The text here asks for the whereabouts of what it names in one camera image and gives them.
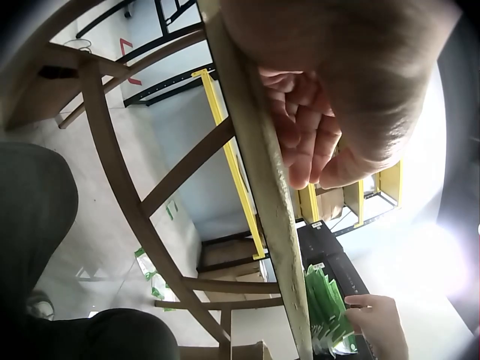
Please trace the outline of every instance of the person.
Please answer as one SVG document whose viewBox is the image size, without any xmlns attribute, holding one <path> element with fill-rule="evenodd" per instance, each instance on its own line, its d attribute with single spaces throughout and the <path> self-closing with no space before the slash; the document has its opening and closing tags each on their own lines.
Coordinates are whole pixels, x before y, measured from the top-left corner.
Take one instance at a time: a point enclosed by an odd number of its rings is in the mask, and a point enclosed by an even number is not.
<svg viewBox="0 0 480 360">
<path fill-rule="evenodd" d="M 34 359 L 180 359 L 170 329 L 146 312 L 45 319 L 52 314 L 30 295 L 75 220 L 77 187 L 63 157 L 37 145 L 0 142 L 0 164 L 2 343 L 22 344 L 15 356 Z M 33 299 L 48 304 L 38 293 Z"/>
<path fill-rule="evenodd" d="M 345 186 L 398 162 L 460 16 L 449 0 L 221 0 L 221 7 L 232 39 L 260 65 L 296 189 Z"/>
<path fill-rule="evenodd" d="M 345 297 L 351 306 L 345 316 L 356 335 L 363 335 L 379 360 L 408 360 L 405 340 L 395 300 L 379 295 L 352 295 Z"/>
<path fill-rule="evenodd" d="M 260 65 L 289 182 L 327 189 L 398 161 L 420 114 L 430 70 L 459 12 L 444 0 L 221 0 L 227 30 Z M 334 155 L 340 136 L 345 147 Z M 179 359 L 158 318 L 110 309 L 48 321 L 25 311 L 70 229 L 77 189 L 65 160 L 30 144 L 0 143 L 3 340 L 37 358 Z M 388 298 L 347 297 L 347 317 L 380 360 L 406 359 Z M 402 346 L 389 346 L 400 339 Z"/>
</svg>

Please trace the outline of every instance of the hand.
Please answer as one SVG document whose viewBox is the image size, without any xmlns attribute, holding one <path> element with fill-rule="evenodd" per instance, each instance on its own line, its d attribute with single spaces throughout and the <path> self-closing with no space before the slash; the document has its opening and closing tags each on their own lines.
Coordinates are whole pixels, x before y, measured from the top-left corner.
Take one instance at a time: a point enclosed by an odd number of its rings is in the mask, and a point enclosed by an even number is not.
<svg viewBox="0 0 480 360">
<path fill-rule="evenodd" d="M 315 72 L 260 68 L 290 185 L 317 183 L 342 132 Z"/>
<path fill-rule="evenodd" d="M 347 296 L 345 303 L 361 306 L 347 309 L 345 315 L 355 334 L 363 334 L 379 360 L 408 359 L 408 347 L 395 300 L 367 294 Z"/>
<path fill-rule="evenodd" d="M 233 40 L 263 67 L 295 188 L 317 181 L 324 189 L 345 186 L 400 159 L 432 66 L 459 16 L 445 0 L 222 0 L 221 6 Z M 330 159 L 340 134 L 346 147 Z"/>
</svg>

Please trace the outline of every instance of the wire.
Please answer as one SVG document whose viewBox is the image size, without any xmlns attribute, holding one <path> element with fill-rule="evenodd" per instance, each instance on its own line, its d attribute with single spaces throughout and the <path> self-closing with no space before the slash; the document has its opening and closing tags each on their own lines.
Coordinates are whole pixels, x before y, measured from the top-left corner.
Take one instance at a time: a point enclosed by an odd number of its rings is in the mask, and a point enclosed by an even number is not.
<svg viewBox="0 0 480 360">
<path fill-rule="evenodd" d="M 68 40 L 66 43 L 64 43 L 63 45 L 64 46 L 68 46 L 70 48 L 72 48 L 72 46 L 70 45 L 67 45 L 68 43 L 71 43 L 71 42 L 79 42 L 79 41 L 86 41 L 88 43 L 88 45 L 85 45 L 85 46 L 80 46 L 79 48 L 75 48 L 77 50 L 81 50 L 81 51 L 86 51 L 86 52 L 89 52 L 90 54 L 92 53 L 90 47 L 92 46 L 92 42 L 90 40 L 87 40 L 87 39 L 72 39 L 72 40 Z"/>
<path fill-rule="evenodd" d="M 343 220 L 348 214 L 350 214 L 351 212 L 352 212 L 352 211 L 349 210 L 345 215 L 343 215 L 342 218 L 341 218 L 340 220 L 338 220 L 337 223 L 330 228 L 330 231 L 332 231 L 333 228 L 334 228 L 335 226 L 337 226 L 337 225 L 340 223 L 340 221 L 342 221 L 342 220 Z"/>
</svg>

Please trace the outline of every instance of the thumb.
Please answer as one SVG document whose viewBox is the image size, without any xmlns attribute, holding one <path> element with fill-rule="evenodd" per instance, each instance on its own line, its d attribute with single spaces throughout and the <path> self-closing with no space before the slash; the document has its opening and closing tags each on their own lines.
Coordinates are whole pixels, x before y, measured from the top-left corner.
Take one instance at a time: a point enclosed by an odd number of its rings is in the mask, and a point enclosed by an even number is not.
<svg viewBox="0 0 480 360">
<path fill-rule="evenodd" d="M 348 321 L 352 324 L 355 334 L 361 334 L 361 328 L 365 324 L 365 312 L 361 311 L 359 308 L 349 308 L 345 311 L 345 316 Z"/>
<path fill-rule="evenodd" d="M 334 156 L 320 173 L 322 189 L 331 189 L 353 184 L 376 172 L 376 166 L 345 148 Z"/>
</svg>

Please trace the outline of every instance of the leg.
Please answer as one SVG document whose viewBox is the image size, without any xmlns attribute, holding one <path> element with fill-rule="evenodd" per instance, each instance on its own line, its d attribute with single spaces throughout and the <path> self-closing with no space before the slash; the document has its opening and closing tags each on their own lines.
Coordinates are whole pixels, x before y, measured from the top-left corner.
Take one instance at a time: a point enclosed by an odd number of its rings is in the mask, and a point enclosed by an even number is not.
<svg viewBox="0 0 480 360">
<path fill-rule="evenodd" d="M 110 309 L 91 319 L 29 319 L 41 359 L 180 360 L 177 341 L 157 317 L 133 309 Z"/>
<path fill-rule="evenodd" d="M 40 146 L 0 143 L 0 306 L 24 334 L 25 299 L 69 231 L 78 194 L 57 153 Z"/>
</svg>

